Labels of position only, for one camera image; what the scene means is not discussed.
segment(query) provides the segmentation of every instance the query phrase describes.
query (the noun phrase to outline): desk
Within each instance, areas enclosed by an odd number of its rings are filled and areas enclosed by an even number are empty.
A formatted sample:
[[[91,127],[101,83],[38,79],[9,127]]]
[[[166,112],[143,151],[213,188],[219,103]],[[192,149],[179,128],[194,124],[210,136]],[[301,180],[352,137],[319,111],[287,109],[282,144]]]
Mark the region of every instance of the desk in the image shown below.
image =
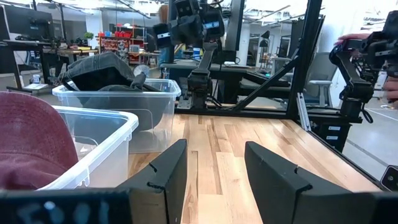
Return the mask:
[[[181,138],[188,140],[184,224],[262,223],[244,163],[246,141],[351,191],[379,190],[291,120],[176,114],[171,142]],[[129,174],[157,155],[129,155]]]
[[[43,55],[43,47],[49,46],[49,45],[51,45],[51,44],[46,43],[46,42],[25,41],[25,40],[3,40],[0,44],[0,47],[9,50],[9,52],[7,52],[6,55],[2,55],[2,57],[13,57],[14,58],[14,51],[34,50],[34,51],[39,52],[40,62],[42,64],[44,83],[51,85],[51,81],[49,80],[49,78],[50,78],[49,64],[46,62],[46,60],[44,60],[44,55]],[[9,65],[9,66],[13,67],[12,70],[14,73],[17,88],[8,86],[7,89],[32,93],[29,90],[23,89],[21,80],[19,78],[20,74],[19,74],[19,69],[18,69],[17,63],[15,60],[13,60],[13,62],[14,62],[14,65]]]
[[[77,55],[94,53],[98,54],[98,49],[94,50],[73,50],[73,49],[43,49],[45,54],[59,54],[65,55],[69,58],[69,64],[77,61]]]

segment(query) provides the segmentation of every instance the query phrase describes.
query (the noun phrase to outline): white plastic bin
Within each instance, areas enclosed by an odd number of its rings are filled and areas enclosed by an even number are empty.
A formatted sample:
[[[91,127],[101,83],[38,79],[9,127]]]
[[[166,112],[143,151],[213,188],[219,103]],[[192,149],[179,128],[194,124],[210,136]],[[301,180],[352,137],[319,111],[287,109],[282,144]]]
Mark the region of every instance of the white plastic bin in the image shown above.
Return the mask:
[[[75,142],[79,162],[39,190],[116,187],[128,178],[128,149],[138,117],[131,113],[53,106]],[[79,125],[90,121],[96,132]]]
[[[132,134],[130,153],[163,152],[170,144],[174,101],[181,89],[174,80],[148,78],[145,84],[160,92],[69,91],[63,85],[52,90],[63,106],[134,113],[139,126]],[[96,100],[95,105],[87,103]]]

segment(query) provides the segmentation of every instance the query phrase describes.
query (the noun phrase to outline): chair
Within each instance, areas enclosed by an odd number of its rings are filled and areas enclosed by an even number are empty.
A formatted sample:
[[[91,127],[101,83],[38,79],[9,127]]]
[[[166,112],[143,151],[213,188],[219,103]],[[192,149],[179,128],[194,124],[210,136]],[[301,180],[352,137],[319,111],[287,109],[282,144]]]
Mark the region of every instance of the chair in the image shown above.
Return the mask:
[[[329,60],[329,52],[317,53],[308,69],[304,99],[307,105],[330,106],[330,85],[337,66]]]
[[[279,58],[279,57],[274,57],[272,59],[272,71],[271,71],[271,75],[275,75],[275,73],[277,73],[281,68],[283,68],[283,66],[287,63],[291,61],[290,58]]]
[[[271,71],[271,76],[275,75],[280,69],[283,68],[283,66],[290,62],[290,58],[279,58],[275,57],[272,59],[272,71]],[[288,82],[292,81],[292,77],[294,74],[294,68],[291,69],[288,73],[285,74],[285,76],[282,77],[283,80],[286,80]]]

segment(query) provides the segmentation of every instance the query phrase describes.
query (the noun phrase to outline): person's hand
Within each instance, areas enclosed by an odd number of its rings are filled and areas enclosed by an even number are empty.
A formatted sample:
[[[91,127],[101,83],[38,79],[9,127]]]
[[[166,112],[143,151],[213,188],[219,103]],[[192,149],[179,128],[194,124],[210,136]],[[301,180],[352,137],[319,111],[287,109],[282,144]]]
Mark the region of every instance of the person's hand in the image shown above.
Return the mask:
[[[388,77],[387,82],[383,86],[384,96],[394,102],[394,108],[398,108],[398,78]]]
[[[359,39],[359,40],[364,40],[369,37],[371,34],[347,34],[347,35],[342,35],[337,39],[337,42],[335,45],[343,43],[344,40],[348,39]]]

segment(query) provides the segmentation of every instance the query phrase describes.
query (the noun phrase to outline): red cap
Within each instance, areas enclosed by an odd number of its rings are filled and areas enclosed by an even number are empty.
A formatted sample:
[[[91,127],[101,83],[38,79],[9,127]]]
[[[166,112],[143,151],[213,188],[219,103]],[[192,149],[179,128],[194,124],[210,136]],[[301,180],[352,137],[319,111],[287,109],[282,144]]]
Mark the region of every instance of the red cap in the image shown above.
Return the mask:
[[[0,189],[39,189],[77,162],[57,110],[33,96],[0,92]]]

